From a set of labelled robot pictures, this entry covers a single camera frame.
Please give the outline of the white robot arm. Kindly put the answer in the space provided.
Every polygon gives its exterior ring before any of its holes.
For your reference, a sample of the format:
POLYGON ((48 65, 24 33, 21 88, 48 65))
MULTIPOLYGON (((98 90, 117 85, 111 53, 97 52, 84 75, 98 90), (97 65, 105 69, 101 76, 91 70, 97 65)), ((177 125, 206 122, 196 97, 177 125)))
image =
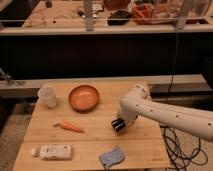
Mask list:
POLYGON ((120 98, 118 113, 126 125, 143 116, 213 142, 213 111, 154 102, 149 89, 141 84, 135 84, 120 98))

